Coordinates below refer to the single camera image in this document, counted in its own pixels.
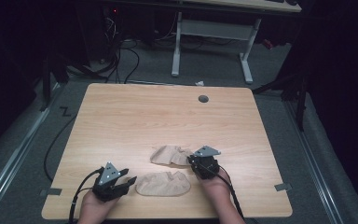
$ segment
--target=hand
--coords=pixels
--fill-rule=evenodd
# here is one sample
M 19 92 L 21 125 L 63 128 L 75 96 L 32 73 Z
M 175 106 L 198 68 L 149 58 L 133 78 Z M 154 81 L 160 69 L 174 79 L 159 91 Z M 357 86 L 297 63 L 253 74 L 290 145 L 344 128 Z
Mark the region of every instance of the hand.
M 226 172 L 224 172 L 222 169 L 219 169 L 218 174 L 222 176 L 228 183 L 230 183 Z M 201 179 L 197 176 L 197 179 L 201 183 L 206 195 L 213 204 L 230 200 L 230 191 L 228 185 L 219 177 L 215 176 L 212 179 Z
M 106 203 L 100 201 L 97 196 L 89 190 L 83 197 L 80 209 L 80 218 L 77 224 L 100 224 L 120 198 Z
M 230 183 L 230 179 L 226 172 L 220 169 L 218 174 Z M 231 192 L 228 185 L 222 179 L 217 176 L 212 179 L 201 179 L 197 176 L 197 179 L 201 183 L 206 195 L 211 200 L 221 224 L 245 223 L 237 209 L 234 207 L 234 204 L 231 202 Z

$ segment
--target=folded cloth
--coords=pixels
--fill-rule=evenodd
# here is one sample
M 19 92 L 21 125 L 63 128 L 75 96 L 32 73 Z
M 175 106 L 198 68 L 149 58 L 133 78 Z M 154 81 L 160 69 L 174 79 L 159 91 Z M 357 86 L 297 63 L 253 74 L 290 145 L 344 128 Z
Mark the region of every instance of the folded cloth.
M 181 172 L 151 173 L 141 176 L 136 191 L 144 196 L 179 196 L 190 190 L 190 182 Z
M 152 154 L 150 161 L 157 164 L 190 165 L 187 157 L 192 154 L 193 152 L 190 150 L 181 149 L 177 146 L 164 146 Z

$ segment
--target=electronic equipment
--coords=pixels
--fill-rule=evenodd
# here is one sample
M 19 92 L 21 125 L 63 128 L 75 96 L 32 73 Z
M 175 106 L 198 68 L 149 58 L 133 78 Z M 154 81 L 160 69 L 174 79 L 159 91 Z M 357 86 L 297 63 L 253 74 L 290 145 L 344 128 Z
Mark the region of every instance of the electronic equipment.
M 130 186 L 135 183 L 136 177 L 131 178 L 127 183 L 115 186 L 118 179 L 129 172 L 129 169 L 118 171 L 112 162 L 108 162 L 97 179 L 95 179 L 92 192 L 103 202 L 114 200 L 115 198 L 126 195 Z
M 220 166 L 213 156 L 220 155 L 220 151 L 204 146 L 187 159 L 191 169 L 201 179 L 212 179 L 219 173 Z

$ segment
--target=cable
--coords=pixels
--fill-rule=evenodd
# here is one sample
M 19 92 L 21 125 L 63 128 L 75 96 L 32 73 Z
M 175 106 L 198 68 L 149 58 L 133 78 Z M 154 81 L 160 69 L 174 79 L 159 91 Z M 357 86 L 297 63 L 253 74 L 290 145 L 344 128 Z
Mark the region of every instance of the cable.
M 132 49 L 126 49 L 126 50 L 129 50 L 129 51 L 131 51 L 132 53 L 134 53 L 136 55 L 137 62 L 136 62 L 135 67 L 132 69 L 132 71 L 126 76 L 126 79 L 124 79 L 124 84 L 127 84 L 127 80 L 129 79 L 129 77 L 132 75 L 132 73 L 135 71 L 135 69 L 139 65 L 139 55 L 135 51 L 133 51 Z
M 176 22 L 177 16 L 178 16 L 178 13 L 176 12 L 176 13 L 175 13 L 175 16 L 173 17 L 173 22 L 172 22 L 172 26 L 171 26 L 170 31 L 169 31 L 165 36 L 163 36 L 162 38 L 155 39 L 155 41 L 164 40 L 164 39 L 169 39 L 169 38 L 171 38 L 171 37 L 173 37 L 173 36 L 176 36 L 176 34 L 171 35 L 171 36 L 169 36 L 169 35 L 171 34 L 171 32 L 172 32 L 172 30 L 173 30 L 173 27 L 175 26 L 175 22 Z
M 122 49 L 134 49 L 136 46 L 138 46 L 138 41 L 136 39 L 128 39 L 128 40 L 124 40 L 121 42 L 121 45 L 124 43 L 124 42 L 135 42 L 135 44 L 131 47 L 128 47 L 128 48 L 122 48 Z
M 48 173 L 48 166 L 47 166 L 47 161 L 48 161 L 48 154 L 50 153 L 51 149 L 53 148 L 55 142 L 57 141 L 58 137 L 62 134 L 62 132 L 68 127 L 68 125 L 74 121 L 74 119 L 77 117 L 77 115 L 74 115 L 66 124 L 65 126 L 63 126 L 63 128 L 61 128 L 61 130 L 57 133 L 57 135 L 54 137 L 53 141 L 51 142 L 50 146 L 48 147 L 48 151 L 46 152 L 45 155 L 45 159 L 43 161 L 43 168 L 45 170 L 45 174 L 46 177 L 48 178 L 48 180 L 50 182 L 53 182 L 53 178 L 51 177 L 51 175 Z
M 219 42 L 215 42 L 215 41 L 212 41 L 212 40 L 208 40 L 208 38 L 204 38 L 203 41 L 206 42 L 206 43 L 209 43 L 209 44 L 225 46 L 225 45 L 231 44 L 231 42 L 239 42 L 240 40 L 230 39 L 230 40 L 226 41 L 225 43 L 219 43 Z
M 69 220 L 68 223 L 69 224 L 73 224 L 74 223 L 74 213 L 75 213 L 75 208 L 76 208 L 76 202 L 77 202 L 77 198 L 78 198 L 78 194 L 80 193 L 80 191 L 82 191 L 83 189 L 83 185 L 84 183 L 86 183 L 86 181 L 92 176 L 92 175 L 96 175 L 96 174 L 101 174 L 103 172 L 104 168 L 101 167 L 98 170 L 93 171 L 91 174 L 87 175 L 86 178 L 84 178 L 84 180 L 81 182 L 79 188 L 76 191 L 76 194 L 74 196 L 74 199 L 72 200 L 72 204 L 71 204 L 71 211 L 69 212 Z
M 162 42 L 162 41 L 167 41 L 167 40 L 169 40 L 170 38 L 166 38 L 166 39 L 163 39 L 163 40 L 155 41 L 154 43 L 157 44 L 157 45 L 163 46 L 163 47 L 169 47 L 169 46 L 172 46 L 172 45 L 175 44 L 175 40 L 170 41 L 168 44 L 161 44 L 160 42 Z
M 186 47 L 184 44 L 185 43 L 181 43 L 181 48 L 183 49 L 199 49 L 200 47 L 203 46 L 204 44 L 204 39 L 201 36 L 193 36 L 193 35 L 187 35 L 186 38 L 183 38 L 184 40 L 192 40 L 195 39 L 197 42 L 199 42 L 199 45 L 194 47 L 194 48 L 188 48 Z
M 252 220 L 255 224 L 260 224 L 255 218 L 249 218 L 250 220 Z
M 85 188 L 85 189 L 81 189 L 79 192 L 83 191 L 83 190 L 86 190 L 86 189 L 92 189 L 92 188 Z
M 118 62 L 120 62 L 121 59 L 121 49 L 118 49 Z M 117 69 L 116 69 L 116 79 L 115 79 L 115 83 L 120 84 L 120 76 L 118 75 L 118 65 L 117 65 Z
M 115 54 L 114 56 L 114 59 L 115 59 L 115 67 L 112 69 L 112 71 L 109 73 L 109 75 L 106 77 L 106 81 L 105 83 L 108 83 L 109 82 L 109 78 L 112 76 L 112 74 L 117 71 L 117 68 L 118 68 L 118 63 L 120 61 L 119 57 L 117 57 L 117 55 Z

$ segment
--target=table top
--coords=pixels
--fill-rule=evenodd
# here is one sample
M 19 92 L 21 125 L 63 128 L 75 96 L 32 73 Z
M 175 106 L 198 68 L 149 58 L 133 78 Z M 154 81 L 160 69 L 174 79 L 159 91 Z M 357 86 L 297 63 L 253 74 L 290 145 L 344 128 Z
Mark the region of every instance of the table top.
M 300 12 L 301 7 L 297 4 L 291 6 L 286 2 L 277 3 L 267 0 L 184 0 L 202 4 L 223 5 L 227 7 L 248 7 L 254 9 L 273 10 L 281 12 Z
M 209 101 L 200 102 L 200 95 Z M 287 193 L 274 187 L 282 178 L 251 90 L 131 84 L 89 85 L 51 186 L 62 193 L 47 197 L 42 216 L 67 219 L 81 181 L 111 161 L 118 170 L 130 169 L 121 178 L 180 171 L 191 189 L 177 197 L 152 197 L 131 186 L 109 218 L 216 217 L 189 166 L 150 162 L 165 145 L 220 150 L 215 158 L 230 174 L 246 217 L 291 216 Z

